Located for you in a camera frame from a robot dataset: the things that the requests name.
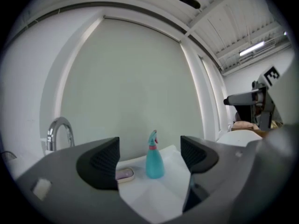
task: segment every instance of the chrome faucet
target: chrome faucet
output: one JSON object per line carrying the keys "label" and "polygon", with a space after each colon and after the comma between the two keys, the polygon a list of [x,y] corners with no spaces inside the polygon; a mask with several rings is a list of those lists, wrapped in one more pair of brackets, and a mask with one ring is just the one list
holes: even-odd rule
{"label": "chrome faucet", "polygon": [[75,146],[74,135],[73,135],[73,130],[71,129],[71,124],[65,117],[59,117],[51,123],[50,128],[48,129],[47,150],[56,151],[56,136],[57,136],[58,128],[61,125],[64,125],[66,128],[70,147]]}

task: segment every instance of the white wall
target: white wall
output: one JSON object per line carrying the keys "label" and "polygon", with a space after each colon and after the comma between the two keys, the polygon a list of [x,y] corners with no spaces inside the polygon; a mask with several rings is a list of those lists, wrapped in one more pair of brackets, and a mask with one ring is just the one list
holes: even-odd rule
{"label": "white wall", "polygon": [[75,144],[120,137],[121,160],[145,155],[157,129],[158,148],[180,136],[203,138],[200,107],[180,44],[149,28],[105,19],[79,51],[61,115]]}
{"label": "white wall", "polygon": [[[102,10],[87,19],[65,43],[48,73],[44,85],[40,108],[40,136],[46,138],[50,123],[60,117],[63,90],[71,66],[82,45],[103,20]],[[59,128],[57,149],[69,146],[64,127]]]}
{"label": "white wall", "polygon": [[47,75],[68,39],[97,12],[98,8],[84,8],[43,20],[3,54],[0,131],[4,148],[19,160],[34,163],[43,156],[39,116]]}
{"label": "white wall", "polygon": [[208,73],[213,89],[213,95],[216,100],[218,124],[215,127],[219,128],[218,139],[229,130],[228,126],[233,124],[230,119],[230,109],[223,103],[223,100],[227,97],[227,90],[221,73],[217,70],[217,67],[213,64],[211,59],[207,56],[203,57],[203,64]]}
{"label": "white wall", "polygon": [[[293,58],[294,50],[289,48],[278,52],[255,65],[241,69],[224,77],[228,95],[250,91],[252,89],[251,83],[256,81],[261,73],[271,66],[275,66],[280,75],[282,75],[291,65]],[[230,106],[230,108],[234,116],[236,109],[233,106]]]}
{"label": "white wall", "polygon": [[216,136],[218,134],[218,129],[216,128],[217,109],[215,99],[211,96],[213,89],[209,82],[208,74],[205,72],[204,64],[199,58],[197,51],[193,48],[189,38],[182,40],[181,47],[188,61],[196,87],[203,123],[204,138],[216,141]]}

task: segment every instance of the ceiling beam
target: ceiling beam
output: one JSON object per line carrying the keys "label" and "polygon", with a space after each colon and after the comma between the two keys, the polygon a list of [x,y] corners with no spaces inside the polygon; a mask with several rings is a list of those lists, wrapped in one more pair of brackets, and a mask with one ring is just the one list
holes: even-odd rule
{"label": "ceiling beam", "polygon": [[215,0],[210,6],[208,6],[205,10],[203,10],[200,14],[198,14],[189,24],[188,27],[190,29],[185,34],[185,37],[190,35],[194,30],[199,27],[199,21],[205,18],[208,14],[210,14],[216,8],[223,6],[227,0]]}
{"label": "ceiling beam", "polygon": [[[251,41],[253,41],[257,38],[261,38],[279,27],[280,27],[280,25],[276,21],[273,23],[270,23],[269,25],[257,30],[256,32],[251,33],[250,39],[251,39]],[[245,45],[249,45],[247,36],[244,37],[243,39],[237,41],[236,43],[232,44],[231,46],[225,48],[221,52],[217,53],[216,56],[218,59],[220,59],[226,55],[229,55],[231,53],[239,51]]]}

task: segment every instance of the fluorescent light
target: fluorescent light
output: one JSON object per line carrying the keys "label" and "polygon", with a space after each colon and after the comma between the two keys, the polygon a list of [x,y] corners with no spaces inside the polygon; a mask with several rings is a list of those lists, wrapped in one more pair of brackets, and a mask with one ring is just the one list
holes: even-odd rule
{"label": "fluorescent light", "polygon": [[262,42],[260,42],[260,43],[258,43],[258,44],[255,44],[254,46],[249,47],[249,48],[247,48],[247,49],[244,50],[244,51],[241,51],[241,52],[239,53],[239,56],[246,55],[246,54],[248,54],[249,52],[251,52],[251,51],[253,51],[253,50],[255,50],[255,49],[258,49],[258,48],[262,47],[264,44],[265,44],[264,41],[262,41]]}

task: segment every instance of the spray bottle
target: spray bottle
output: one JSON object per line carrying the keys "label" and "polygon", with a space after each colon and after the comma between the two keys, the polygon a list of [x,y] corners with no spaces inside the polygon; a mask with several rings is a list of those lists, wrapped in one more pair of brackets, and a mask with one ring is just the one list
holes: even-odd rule
{"label": "spray bottle", "polygon": [[154,130],[149,136],[149,150],[145,165],[146,175],[153,179],[160,178],[164,175],[164,164],[160,152],[157,149],[157,143],[157,130]]}

